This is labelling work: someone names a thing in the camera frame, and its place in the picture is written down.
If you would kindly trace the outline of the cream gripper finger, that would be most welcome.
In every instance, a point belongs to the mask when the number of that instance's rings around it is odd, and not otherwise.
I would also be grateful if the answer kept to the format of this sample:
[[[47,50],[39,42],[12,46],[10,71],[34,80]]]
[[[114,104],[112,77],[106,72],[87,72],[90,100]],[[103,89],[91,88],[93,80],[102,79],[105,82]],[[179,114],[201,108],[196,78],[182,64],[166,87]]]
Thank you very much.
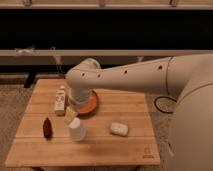
[[[77,112],[72,107],[67,107],[64,122],[69,125],[76,116]]]

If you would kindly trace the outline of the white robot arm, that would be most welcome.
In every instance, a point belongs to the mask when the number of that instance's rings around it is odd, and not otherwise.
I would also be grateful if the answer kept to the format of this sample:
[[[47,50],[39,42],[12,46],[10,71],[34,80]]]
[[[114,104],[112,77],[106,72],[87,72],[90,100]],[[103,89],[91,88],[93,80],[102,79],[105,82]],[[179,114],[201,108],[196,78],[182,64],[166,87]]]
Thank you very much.
[[[94,89],[175,97],[165,171],[213,171],[213,54],[173,56],[107,69],[89,58],[71,68],[66,81],[77,106],[85,105]]]

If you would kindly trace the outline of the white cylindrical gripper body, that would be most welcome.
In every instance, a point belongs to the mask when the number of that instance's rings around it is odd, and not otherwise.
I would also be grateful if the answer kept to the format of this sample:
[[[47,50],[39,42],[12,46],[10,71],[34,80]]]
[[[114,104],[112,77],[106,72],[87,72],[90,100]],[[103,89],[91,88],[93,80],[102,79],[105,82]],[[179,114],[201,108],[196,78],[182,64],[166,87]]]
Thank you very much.
[[[88,103],[91,93],[91,89],[70,89],[68,96],[72,105],[82,107]]]

